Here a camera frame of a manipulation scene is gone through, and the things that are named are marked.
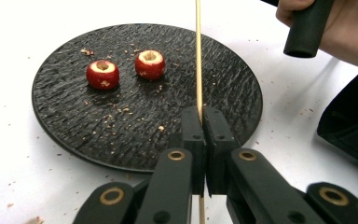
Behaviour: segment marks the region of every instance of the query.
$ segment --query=round plate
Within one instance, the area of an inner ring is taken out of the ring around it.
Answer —
[[[202,35],[201,44],[203,103],[222,111],[244,144],[261,117],[257,79],[221,43]],[[134,59],[145,49],[163,54],[162,79],[136,76]],[[111,91],[94,90],[86,80],[86,67],[100,59],[115,63],[120,72],[119,86]],[[180,132],[181,111],[197,102],[196,33],[161,24],[122,24],[85,33],[48,56],[32,94],[38,121],[65,149],[109,167],[153,172],[169,135]]]

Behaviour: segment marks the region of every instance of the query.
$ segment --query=apple crumb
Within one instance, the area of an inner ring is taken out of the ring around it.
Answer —
[[[86,49],[86,48],[81,49],[80,52],[82,52],[82,53],[84,53],[86,55],[93,55],[94,54],[93,50]]]
[[[35,217],[27,221],[25,224],[43,224],[45,220],[41,217]]]

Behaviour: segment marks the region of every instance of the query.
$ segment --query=cored apple piece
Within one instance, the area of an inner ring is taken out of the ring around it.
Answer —
[[[120,80],[117,66],[106,60],[89,64],[86,78],[91,87],[98,90],[111,90],[118,85]]]
[[[162,77],[164,71],[164,57],[156,50],[142,51],[135,59],[135,72],[139,77],[156,80]]]

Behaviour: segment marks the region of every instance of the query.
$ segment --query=wooden skewer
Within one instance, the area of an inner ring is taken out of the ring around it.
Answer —
[[[196,50],[197,50],[197,109],[199,111],[200,124],[202,125],[202,73],[201,73],[201,31],[200,31],[200,0],[196,0]],[[199,196],[200,224],[205,224],[204,198]]]
[[[202,73],[201,73],[201,31],[200,31],[200,0],[196,0],[197,22],[196,22],[196,50],[197,50],[197,109],[199,111],[200,123],[202,124]]]

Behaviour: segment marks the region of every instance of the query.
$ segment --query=white surface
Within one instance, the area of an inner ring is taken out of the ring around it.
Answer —
[[[128,175],[71,156],[38,124],[34,76],[57,47],[88,31],[150,22],[195,30],[195,1],[0,0],[0,223],[71,223],[93,190]],[[316,133],[324,109],[358,67],[319,51],[282,53],[288,28],[258,0],[201,1],[201,30],[240,55],[259,80],[262,120],[246,147],[257,149],[294,187],[326,181],[358,197],[358,162]],[[137,183],[141,176],[131,175]],[[197,198],[193,223],[198,223]],[[232,223],[225,197],[206,198],[207,223]]]

